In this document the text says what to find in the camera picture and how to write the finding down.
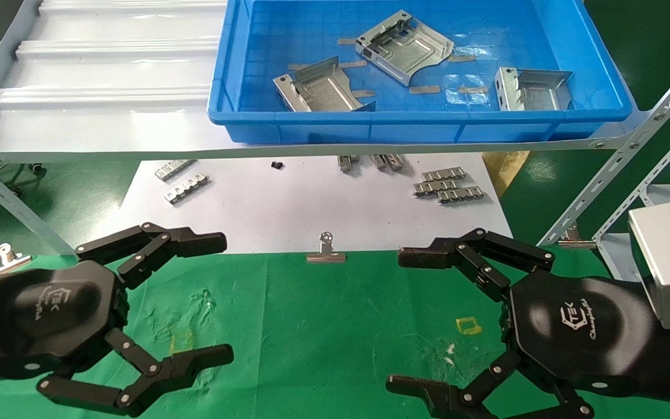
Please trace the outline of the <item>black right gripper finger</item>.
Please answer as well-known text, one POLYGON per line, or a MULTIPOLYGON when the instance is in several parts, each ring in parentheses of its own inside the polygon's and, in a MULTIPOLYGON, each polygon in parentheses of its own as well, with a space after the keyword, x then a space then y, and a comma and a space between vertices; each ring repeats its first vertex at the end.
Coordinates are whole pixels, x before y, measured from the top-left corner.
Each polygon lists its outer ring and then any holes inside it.
MULTIPOLYGON (((506 350, 482 371, 467 388, 459 388, 437 380, 390 375, 386 390, 398 395, 420 398, 433 418, 495 418, 484 405, 519 366, 523 358, 514 350, 506 350)), ((571 385, 553 384, 558 404, 518 414, 518 418, 593 418, 594 408, 580 397, 571 385)))
POLYGON ((531 273, 550 271, 555 256, 482 228, 458 238, 437 237, 425 248, 404 247, 398 251, 398 264, 403 268, 457 268, 492 301, 507 301, 510 279, 492 267, 489 260, 531 273))

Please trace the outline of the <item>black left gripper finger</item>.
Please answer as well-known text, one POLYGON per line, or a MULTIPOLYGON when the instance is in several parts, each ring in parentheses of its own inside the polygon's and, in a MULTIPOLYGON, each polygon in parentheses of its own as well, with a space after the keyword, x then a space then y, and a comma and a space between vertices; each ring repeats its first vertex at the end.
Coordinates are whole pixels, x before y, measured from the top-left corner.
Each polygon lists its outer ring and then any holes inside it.
POLYGON ((123 389, 72 379, 74 368, 61 369, 41 379, 37 389, 51 402, 115 416, 139 417, 165 393, 192 387, 199 372, 230 364, 229 344, 175 353, 158 361, 120 329, 107 332, 105 342, 139 377, 123 389))
POLYGON ((124 288, 135 289, 173 257, 220 254, 226 249, 221 232, 197 234, 188 226, 166 229, 146 222, 79 245, 76 255, 80 261, 101 265, 126 259, 117 275, 124 288))

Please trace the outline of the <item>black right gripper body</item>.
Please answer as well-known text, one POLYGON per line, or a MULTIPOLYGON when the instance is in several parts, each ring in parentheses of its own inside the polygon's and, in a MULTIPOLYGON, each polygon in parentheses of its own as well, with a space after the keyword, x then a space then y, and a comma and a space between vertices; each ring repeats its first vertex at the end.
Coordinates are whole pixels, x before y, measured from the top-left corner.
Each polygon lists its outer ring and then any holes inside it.
POLYGON ((670 402, 670 329, 639 283, 534 272, 508 293, 523 373, 604 397, 670 402))

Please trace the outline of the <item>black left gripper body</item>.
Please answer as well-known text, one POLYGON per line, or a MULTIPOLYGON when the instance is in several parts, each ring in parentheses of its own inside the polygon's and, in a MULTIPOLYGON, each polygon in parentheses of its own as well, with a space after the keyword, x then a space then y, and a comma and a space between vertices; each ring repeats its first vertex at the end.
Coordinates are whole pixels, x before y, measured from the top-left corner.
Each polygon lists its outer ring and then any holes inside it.
POLYGON ((87 371, 111 351, 105 337, 127 325, 128 310, 122 282, 94 261, 0 274, 0 380, 87 371))

